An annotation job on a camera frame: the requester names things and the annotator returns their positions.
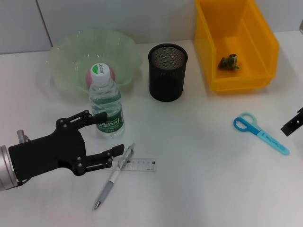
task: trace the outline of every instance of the yellow storage box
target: yellow storage box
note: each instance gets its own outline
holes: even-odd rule
[[[196,0],[195,46],[213,91],[267,86],[276,75],[279,43],[254,0]],[[238,70],[218,69],[237,55]]]

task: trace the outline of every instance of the water bottle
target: water bottle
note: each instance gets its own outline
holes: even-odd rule
[[[110,77],[109,67],[97,63],[90,69],[92,84],[89,88],[89,100],[93,115],[107,113],[107,122],[97,124],[97,128],[106,138],[113,138],[124,131],[124,119],[121,95]]]

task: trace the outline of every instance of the bottle cap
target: bottle cap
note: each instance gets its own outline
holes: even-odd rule
[[[110,79],[109,66],[104,63],[94,64],[90,68],[90,74],[91,74],[93,83],[102,85],[102,84],[108,84],[108,82],[109,82],[109,79]]]

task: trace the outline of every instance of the scissors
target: scissors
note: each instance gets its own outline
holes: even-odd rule
[[[245,120],[244,116],[248,116],[248,117],[252,118],[252,123],[250,123],[247,120]],[[246,128],[240,128],[237,125],[237,122],[241,122],[242,124],[244,124],[246,126]],[[257,125],[257,119],[251,113],[241,113],[240,116],[237,117],[233,121],[233,125],[239,131],[250,131],[251,133],[255,134],[261,140],[265,141],[267,144],[269,144],[274,149],[276,149],[277,151],[279,151],[281,154],[283,154],[283,155],[289,155],[289,150],[286,147],[284,147],[281,143],[279,143],[274,138],[272,138],[269,134],[267,134],[265,131],[263,131]]]

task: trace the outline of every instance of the clear plastic ruler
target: clear plastic ruler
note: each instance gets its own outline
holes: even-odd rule
[[[114,158],[114,162],[110,170],[112,170],[117,162],[122,161],[121,157]],[[131,158],[123,171],[143,171],[143,172],[156,172],[157,162],[154,158]]]

